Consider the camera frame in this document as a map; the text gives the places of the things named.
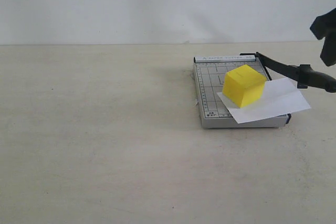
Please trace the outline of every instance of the paper cutter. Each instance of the paper cutter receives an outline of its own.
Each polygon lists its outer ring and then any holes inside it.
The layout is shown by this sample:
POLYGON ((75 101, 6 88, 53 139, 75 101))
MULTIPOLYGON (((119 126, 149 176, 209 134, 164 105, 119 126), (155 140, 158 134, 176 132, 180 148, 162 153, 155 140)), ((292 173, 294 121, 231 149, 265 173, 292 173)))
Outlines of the paper cutter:
POLYGON ((221 92, 225 73, 248 64, 271 80, 266 68, 254 55, 194 57, 194 79, 203 128, 282 127, 290 114, 238 124, 216 93, 221 92))

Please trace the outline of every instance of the white table surface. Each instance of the white table surface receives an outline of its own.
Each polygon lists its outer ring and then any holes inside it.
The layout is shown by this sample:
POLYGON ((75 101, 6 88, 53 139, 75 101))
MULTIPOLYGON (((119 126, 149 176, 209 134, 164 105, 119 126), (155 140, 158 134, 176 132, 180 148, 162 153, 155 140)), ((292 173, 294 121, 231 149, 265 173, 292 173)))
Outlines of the white table surface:
MULTIPOLYGON (((204 130, 194 55, 321 42, 0 47, 0 223, 335 223, 336 94, 280 129, 204 130)), ((280 77, 271 71, 274 78, 280 77)))

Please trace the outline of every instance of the yellow foam block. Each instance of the yellow foam block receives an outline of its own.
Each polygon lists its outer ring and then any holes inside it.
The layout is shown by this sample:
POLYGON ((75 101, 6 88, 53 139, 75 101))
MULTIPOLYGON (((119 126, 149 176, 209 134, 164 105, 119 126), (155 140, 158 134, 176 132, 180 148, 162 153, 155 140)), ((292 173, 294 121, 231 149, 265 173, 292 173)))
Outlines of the yellow foam block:
POLYGON ((265 76, 243 65, 225 74, 223 94, 241 108, 261 98, 265 82, 265 76))

